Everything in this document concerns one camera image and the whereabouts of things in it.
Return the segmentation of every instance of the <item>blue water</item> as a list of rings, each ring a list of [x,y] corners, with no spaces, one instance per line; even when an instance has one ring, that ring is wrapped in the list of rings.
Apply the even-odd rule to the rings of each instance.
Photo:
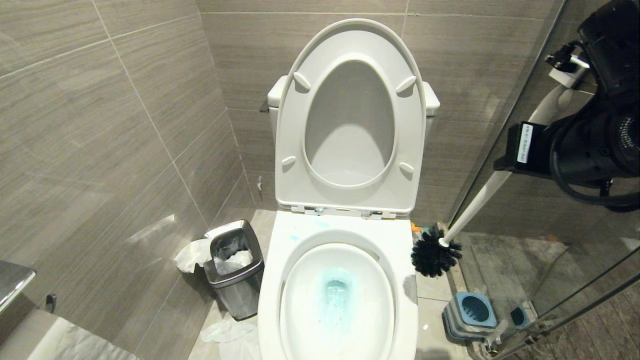
[[[341,335],[350,331],[356,304],[354,282],[353,274],[339,267],[329,268],[321,275],[318,322],[327,333]]]

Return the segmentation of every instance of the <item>white toilet brush handle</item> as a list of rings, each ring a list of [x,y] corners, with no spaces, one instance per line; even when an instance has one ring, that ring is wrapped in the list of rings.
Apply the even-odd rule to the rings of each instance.
[[[557,115],[566,109],[571,103],[573,90],[567,89],[564,85],[558,85],[545,96],[533,111],[529,122],[541,125],[551,124]],[[484,184],[483,188],[476,195],[474,200],[467,206],[462,215],[453,223],[451,229],[443,238],[438,239],[441,246],[449,247],[449,243],[454,237],[471,221],[471,219],[482,209],[482,207],[491,199],[493,194],[504,184],[511,176],[508,171],[495,171]]]
[[[504,184],[511,176],[508,171],[494,171],[486,184],[480,189],[480,192],[474,197],[474,200],[467,206],[462,215],[453,223],[453,226],[443,238],[438,239],[440,245],[449,247],[449,243],[453,238],[471,221],[471,219],[482,209],[482,207],[491,199],[493,194]]]

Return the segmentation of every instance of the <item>wooden floor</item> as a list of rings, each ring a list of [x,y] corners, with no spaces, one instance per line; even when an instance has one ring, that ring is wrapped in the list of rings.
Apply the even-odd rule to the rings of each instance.
[[[461,233],[460,267],[469,291],[486,293],[498,320],[524,300],[544,313],[606,271],[628,249]],[[576,298],[586,305],[593,289]],[[509,360],[640,360],[640,283]]]
[[[508,360],[640,359],[640,282]]]

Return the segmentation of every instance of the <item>plastic bag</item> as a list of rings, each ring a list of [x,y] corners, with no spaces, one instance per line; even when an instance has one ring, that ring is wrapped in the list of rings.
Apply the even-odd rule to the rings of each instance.
[[[242,269],[249,265],[252,260],[253,258],[249,250],[238,251],[226,261],[217,257],[213,258],[213,262],[216,265],[216,271],[220,275],[231,274],[236,270]]]
[[[200,339],[219,343],[221,360],[260,360],[255,325],[237,322],[228,313],[222,321],[200,332]]]

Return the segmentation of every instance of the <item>black toilet brush bristles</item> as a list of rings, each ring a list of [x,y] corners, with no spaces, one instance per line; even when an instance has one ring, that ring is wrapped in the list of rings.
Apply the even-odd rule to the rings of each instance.
[[[416,271],[424,276],[436,277],[448,271],[462,258],[460,250],[462,245],[450,242],[449,247],[444,247],[438,241],[444,237],[444,233],[437,225],[425,228],[422,231],[422,239],[413,245],[411,254],[412,263]]]

